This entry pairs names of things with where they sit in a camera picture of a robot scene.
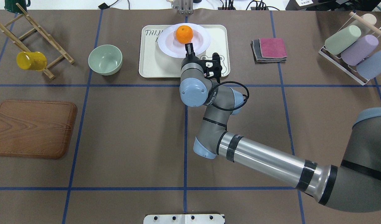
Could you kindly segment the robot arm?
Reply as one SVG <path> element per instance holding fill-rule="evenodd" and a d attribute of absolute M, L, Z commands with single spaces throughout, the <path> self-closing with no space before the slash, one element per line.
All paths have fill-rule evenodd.
<path fill-rule="evenodd" d="M 179 94 L 190 107 L 206 106 L 193 150 L 214 159 L 224 156 L 283 181 L 326 207 L 345 212 L 381 210 L 381 107 L 359 113 L 341 165 L 321 166 L 278 149 L 228 132 L 227 122 L 243 107 L 243 95 L 220 83 L 221 62 L 196 57 L 193 44 L 184 45 Z"/>

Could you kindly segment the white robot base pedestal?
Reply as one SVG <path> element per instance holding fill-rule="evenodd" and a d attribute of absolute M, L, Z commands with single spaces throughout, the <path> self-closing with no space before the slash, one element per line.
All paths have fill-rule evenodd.
<path fill-rule="evenodd" d="M 147 215 L 144 224 L 225 224 L 224 214 L 155 214 Z"/>

